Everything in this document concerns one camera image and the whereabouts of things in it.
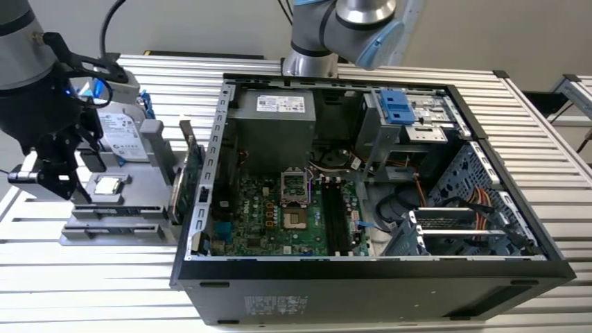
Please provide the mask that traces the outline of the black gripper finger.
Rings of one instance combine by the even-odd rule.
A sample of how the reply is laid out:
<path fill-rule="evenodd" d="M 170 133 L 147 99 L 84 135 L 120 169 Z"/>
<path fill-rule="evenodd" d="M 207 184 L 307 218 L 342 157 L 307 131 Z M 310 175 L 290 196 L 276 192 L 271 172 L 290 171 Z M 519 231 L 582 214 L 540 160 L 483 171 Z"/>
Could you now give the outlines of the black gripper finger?
<path fill-rule="evenodd" d="M 80 152 L 80 157 L 87 168 L 91 172 L 106 172 L 107 167 L 100 155 L 103 151 L 103 130 L 100 123 L 96 121 L 82 121 L 80 124 L 76 125 L 76 133 L 80 136 L 78 151 Z"/>
<path fill-rule="evenodd" d="M 68 126 L 60 131 L 44 135 L 36 152 L 42 160 L 38 171 L 38 183 L 58 197 L 70 200 L 76 194 L 84 203 L 91 203 L 78 176 L 75 151 L 82 142 L 80 127 Z"/>

